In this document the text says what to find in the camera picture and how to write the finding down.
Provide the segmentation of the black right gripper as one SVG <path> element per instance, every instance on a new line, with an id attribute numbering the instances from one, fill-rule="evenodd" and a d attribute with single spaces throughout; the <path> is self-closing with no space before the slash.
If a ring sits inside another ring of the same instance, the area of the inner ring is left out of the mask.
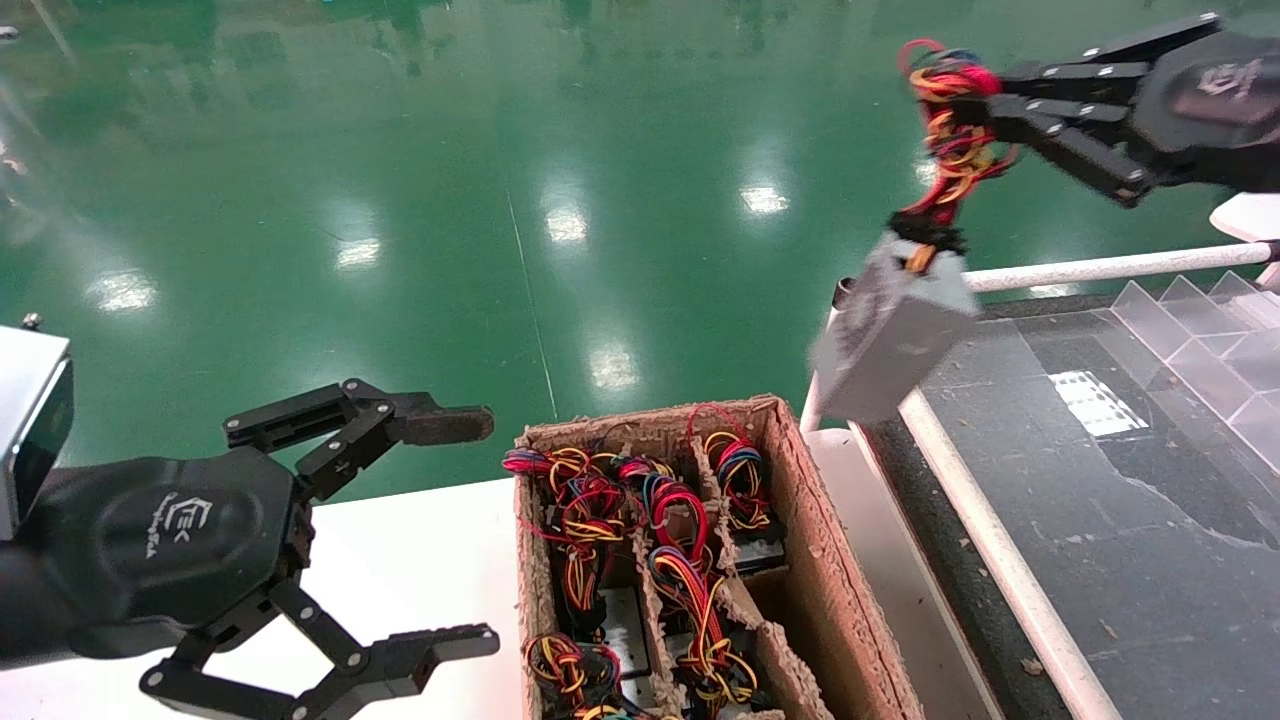
<path id="1" fill-rule="evenodd" d="M 1277 38 L 1221 29 L 1220 14 L 1192 15 L 1097 44 L 1070 61 L 998 73 L 986 124 L 997 140 L 1032 149 L 1134 208 L 1158 187 L 1158 174 L 1125 149 L 1135 137 L 1130 111 L 1080 100 L 1130 97 L 1146 78 L 1140 140 L 1156 152 L 1193 167 L 1275 167 Z"/>

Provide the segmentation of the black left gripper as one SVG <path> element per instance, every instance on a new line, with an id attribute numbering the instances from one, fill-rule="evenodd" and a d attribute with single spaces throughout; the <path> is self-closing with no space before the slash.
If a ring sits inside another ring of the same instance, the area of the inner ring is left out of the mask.
<path id="1" fill-rule="evenodd" d="M 343 380 L 225 419 L 236 450 L 215 457 L 56 470 L 40 496 L 41 655 L 179 643 L 140 689 L 204 719 L 352 719 L 421 694 L 442 664 L 497 653 L 498 633 L 481 623 L 360 644 L 296 583 L 310 564 L 311 509 L 266 454 L 321 439 L 294 475 L 306 500 L 326 501 L 399 443 L 472 443 L 494 425 L 484 405 Z M 287 694 L 205 671 L 279 615 L 330 661 L 315 687 Z"/>

